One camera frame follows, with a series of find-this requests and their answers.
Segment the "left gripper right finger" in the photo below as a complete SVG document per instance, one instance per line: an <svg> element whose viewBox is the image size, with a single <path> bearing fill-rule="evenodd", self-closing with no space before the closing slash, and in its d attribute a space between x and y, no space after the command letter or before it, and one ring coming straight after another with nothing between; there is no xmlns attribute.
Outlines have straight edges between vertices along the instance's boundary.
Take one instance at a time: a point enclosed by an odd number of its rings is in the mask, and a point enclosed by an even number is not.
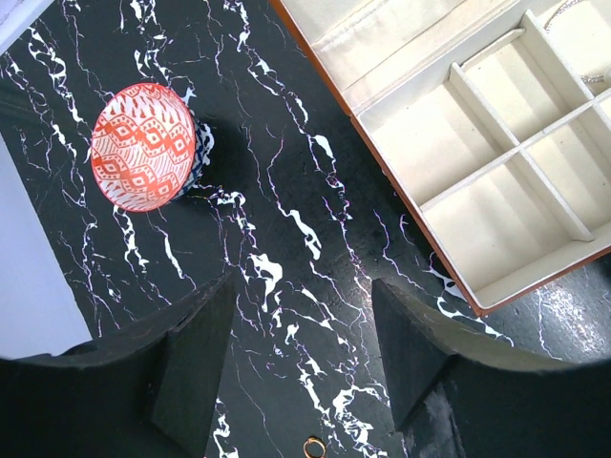
<svg viewBox="0 0 611 458"><path fill-rule="evenodd" d="M610 363L512 347L377 279L390 409L410 457L607 457Z"/></svg>

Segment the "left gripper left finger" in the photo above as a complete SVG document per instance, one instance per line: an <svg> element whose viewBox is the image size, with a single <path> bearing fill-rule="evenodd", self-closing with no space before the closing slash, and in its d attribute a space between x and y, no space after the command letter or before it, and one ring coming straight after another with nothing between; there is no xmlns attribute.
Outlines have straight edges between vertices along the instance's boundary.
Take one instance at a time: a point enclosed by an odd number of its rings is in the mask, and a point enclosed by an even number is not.
<svg viewBox="0 0 611 458"><path fill-rule="evenodd" d="M236 305L231 274L115 333L1 363L5 457L201 457Z"/></svg>

